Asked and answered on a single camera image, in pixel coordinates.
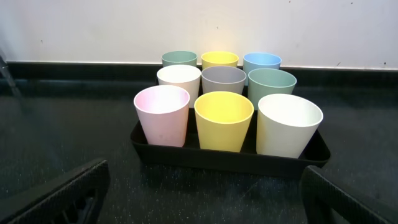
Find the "cup rim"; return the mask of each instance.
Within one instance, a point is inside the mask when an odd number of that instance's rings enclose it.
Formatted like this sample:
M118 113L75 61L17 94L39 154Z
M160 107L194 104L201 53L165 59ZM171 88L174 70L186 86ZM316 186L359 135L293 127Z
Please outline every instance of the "cup rim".
M188 100L187 100L181 107L178 107L177 109L172 110L172 111L167 111L167 112L163 112L163 113L153 113L153 112L150 112L150 111L147 111L147 110L143 110L142 108L140 108L139 106L137 106L137 104L136 104L136 99L137 99L137 97L138 97L140 94L142 94L143 92L148 91L148 90L150 90L150 89L152 89L152 88L178 88L178 89L180 89L180 90L183 90L183 91L188 95ZM152 87L148 87L148 88L146 88L146 89L144 89L144 90L141 90L141 91L140 91L139 93L137 93L137 95L134 97L133 103L134 103L134 106L135 106L137 109L139 109L140 111L142 111L142 112L144 112L144 113L148 113L148 114L169 114L169 113L173 113L173 112L179 111L180 109L186 107L186 106L189 104L190 98L191 98L191 96L189 95L189 92L188 92L187 90L185 90L184 88L181 88L181 87L179 87L179 86L173 86L173 85L157 85L157 86L152 86Z
M170 82L170 81L164 80L163 78L160 78L160 77L159 77L159 72L160 72L161 70L172 69L173 67L175 68L176 66L178 66L178 67L192 67L194 70L199 71L199 73L198 73L199 76L195 77L194 79L185 81L185 82ZM191 66L191 65L170 65L170 66L166 66L166 67L163 67L163 68L159 69L159 71L157 71L157 73L156 73L156 77L157 77L158 79L160 79L160 80L162 80L162 81L164 81L164 82L168 82L168 83L188 83L188 82L192 82L192 81L194 81L194 80L197 80L198 78L200 78L200 76L201 76L201 71L200 71L200 69L197 68L197 67L195 67L195 66Z
M313 123L313 124L301 125L301 126L291 125L291 124L283 123L283 122L280 122L280 121L276 121L276 120L274 120L274 119L268 117L267 115L265 115L264 112L262 111L262 108L260 107L260 103L261 103L261 101L262 101L263 99L265 99L265 98L267 98L267 97L272 97L273 95L284 95L284 96L286 96L286 97L300 98L300 99L302 99L302 100L305 100L306 102L310 103L312 106L314 106L314 107L320 112L321 118L319 119L319 121L317 121L317 122L315 122L315 123ZM316 126L316 125L320 124L320 123L323 121L323 112L322 112L322 110L319 108L319 106L317 106L315 103L312 103L311 101L309 101L309 100L307 100L307 99L305 99L305 98L302 98L302 97L299 97L299 96L295 96L295 95L291 95L291 94L276 93L276 94L270 94L270 95L267 95L267 96L263 96L263 97L259 100L259 102L258 102L258 108L259 108L259 112L262 113L262 115L266 116L267 118L269 118L269 119L275 121L275 122L278 123L278 124L283 124L283 125L285 125L285 126L289 126L289 127L292 127L292 128L308 128L308 127Z
M240 80L240 81L237 81L237 82L231 82L231 83L226 83L226 82L216 82L216 81L213 81L213 80L210 80L210 79L208 79L208 78L206 78L206 77L204 77L203 76L203 72L204 71L206 71L206 70L208 70L209 68L217 68L217 67L226 67L226 68L233 68L233 69L237 69L237 70L239 70L240 72L243 72L244 73L244 79L242 79L242 80ZM208 67L208 68L205 68L205 69L203 69L203 71L201 71L201 75L200 75L202 78L204 78L205 80L208 80L209 82L212 82L212 83L217 83L217 84L227 84L227 85L230 85L230 84L237 84L237 83L241 83L241 82L244 82L246 79L247 79L247 75L246 75L246 72L244 72L243 70L241 70L241 69L239 69L239 68L236 68L236 67L231 67L231 66L212 66L212 67Z
M166 60L166 59L163 58L164 55L169 54L169 53L175 53L175 52L188 52L188 53L193 53L193 54L195 55L195 58L193 58L193 59L191 59L191 60L182 61L182 62L170 61L170 60ZM165 61L165 62L170 62L170 63L187 63L187 62L191 62L191 61L193 61L193 60L198 60L198 55L197 55L195 52L192 52L192 51L189 51L189 50L174 50L174 51L171 51L171 52L164 53L164 54L162 55L162 60Z
M211 119L208 119L208 118L204 117L204 116L203 116L202 114L200 114L199 111L197 110L197 102L198 102L199 99L200 99L201 97L203 97L203 96L211 95L211 94L217 94L217 93L227 93L227 94L237 95L238 97L244 98L244 100L248 101L248 102L250 103L250 105L251 105L251 112L250 112L250 115L247 116L247 117L245 117L244 119L241 119L241 120L235 121L235 122L219 122L219 121L213 121L213 120L211 120ZM233 93L233 92L230 92L230 91L212 91L212 92L209 92L209 93L205 93L205 94L203 94L202 96L199 96L199 97L197 98L197 100L195 101L195 104L193 105L193 108L195 109L196 114L198 114L199 116L201 116L203 119L205 119L205 120L207 120L207 121L210 121L210 122L212 122L212 123L217 123L217 124L238 124L238 123L242 123L243 121L245 121L245 120L251 118L251 117L253 116L253 113L254 113L254 106L253 106L253 104L251 103L251 101L250 101L249 99L247 99L246 97L244 97L244 96L242 96L242 95L240 95L240 94Z
M207 55L207 54L215 54L215 53L223 53L223 54L227 53L227 54L234 55L234 56L236 57L236 60L234 60L234 61L232 61L232 62L228 62L228 63L235 63L235 62L238 62L238 60L239 60L239 56L237 56L236 54L234 54L234 53L232 53L232 52L228 52L228 51L210 51L210 52L203 53L203 54L200 56L200 58L201 58L202 60L206 61L206 62L211 62L211 61L209 61L209 60L203 59L203 56L205 56L205 55ZM212 63L213 63L213 64L217 64L217 65L224 65L224 64L225 64L225 63L216 63L216 62L212 62Z
M277 57L279 59L279 63L254 63L254 62L251 62L250 60L246 59L246 56L251 55L251 54L272 55L272 56ZM282 59L281 59L280 56L278 56L276 54L267 53L267 52L251 52L251 53L248 53L248 54L244 55L243 56L243 60L247 61L249 63L255 64L255 65L262 65L262 66L266 66L266 65L267 66L272 66L272 65L278 65L278 64L282 63Z
M291 84L291 85L286 85L286 86L272 86L272 85L266 85L266 84L259 83L259 82L253 80L253 79L250 77L250 74L251 74L252 72L254 72L254 71L257 71L257 70L277 70L277 71L279 71L279 72L288 74L288 75L290 75L291 77L293 77L293 78L294 78L294 83ZM252 80L253 82L257 83L258 85L262 85L262 86L266 86L266 87L271 87L271 88L288 88L288 87L292 87L292 86L294 86L294 85L297 84L297 79L296 79L296 77L294 77L294 75L290 74L289 72L285 72L285 71L283 71L283 70L275 69L275 68L257 68L257 69L251 70L251 71L249 72L248 79L249 79L249 80Z

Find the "green cup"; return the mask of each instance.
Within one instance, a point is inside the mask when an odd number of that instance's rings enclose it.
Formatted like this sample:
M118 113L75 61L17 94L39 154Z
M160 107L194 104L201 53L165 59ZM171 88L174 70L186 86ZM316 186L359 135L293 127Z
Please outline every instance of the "green cup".
M249 72L248 76L248 98L255 110L259 109L262 97L275 93L292 94L297 83L292 74L273 68L258 68Z
M162 64L163 67L169 65L197 65L198 57L195 53L189 51L174 51L163 54L162 56Z

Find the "blue cup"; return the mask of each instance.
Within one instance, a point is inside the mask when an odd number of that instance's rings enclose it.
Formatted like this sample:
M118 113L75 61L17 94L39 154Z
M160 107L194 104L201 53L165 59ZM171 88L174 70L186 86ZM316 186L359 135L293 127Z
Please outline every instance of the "blue cup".
M273 68L279 69L282 59L273 54L269 53L249 53L243 57L243 71L249 74L254 69L258 68ZM249 84L249 79L247 78L244 85Z

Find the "yellow cup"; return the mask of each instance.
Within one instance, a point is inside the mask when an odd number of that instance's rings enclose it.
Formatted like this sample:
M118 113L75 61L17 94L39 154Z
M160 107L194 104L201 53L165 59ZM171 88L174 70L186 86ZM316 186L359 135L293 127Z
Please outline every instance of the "yellow cup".
M239 57L231 52L207 52L201 55L202 69L212 66L238 66Z
M195 102L201 149L240 152L254 112L246 97L214 91Z

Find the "metal faucet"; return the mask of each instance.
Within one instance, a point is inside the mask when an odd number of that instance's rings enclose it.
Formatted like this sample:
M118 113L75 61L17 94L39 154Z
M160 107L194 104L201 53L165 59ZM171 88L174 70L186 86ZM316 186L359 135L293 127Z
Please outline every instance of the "metal faucet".
M5 60L2 59L1 55L0 55L0 73L2 73L4 78L7 80L8 85L11 88L15 87L14 79L12 79L11 73L8 70L8 64Z

